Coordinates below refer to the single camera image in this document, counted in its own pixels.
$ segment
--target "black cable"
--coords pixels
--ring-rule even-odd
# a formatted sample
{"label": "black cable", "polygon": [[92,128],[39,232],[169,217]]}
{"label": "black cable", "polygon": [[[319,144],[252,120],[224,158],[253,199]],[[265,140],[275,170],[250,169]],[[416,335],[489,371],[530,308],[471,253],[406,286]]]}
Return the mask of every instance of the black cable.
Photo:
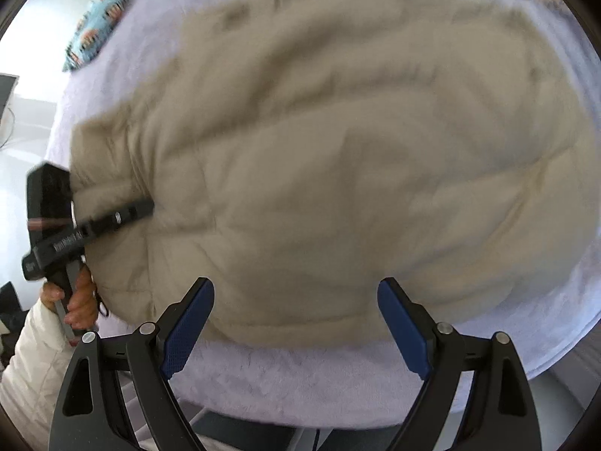
{"label": "black cable", "polygon": [[319,435],[321,434],[321,431],[319,429],[317,429],[316,433],[315,433],[315,441],[313,441],[313,451],[317,451],[317,446],[319,445]]}
{"label": "black cable", "polygon": [[4,146],[6,146],[8,144],[8,141],[10,141],[10,139],[13,137],[13,133],[14,133],[14,123],[17,121],[17,118],[14,116],[14,112],[6,107],[6,109],[10,112],[10,114],[13,116],[13,127],[10,130],[10,133],[8,134],[8,137],[6,138],[6,141],[4,141],[1,145],[0,145],[0,151],[2,151],[2,148],[4,148]]}

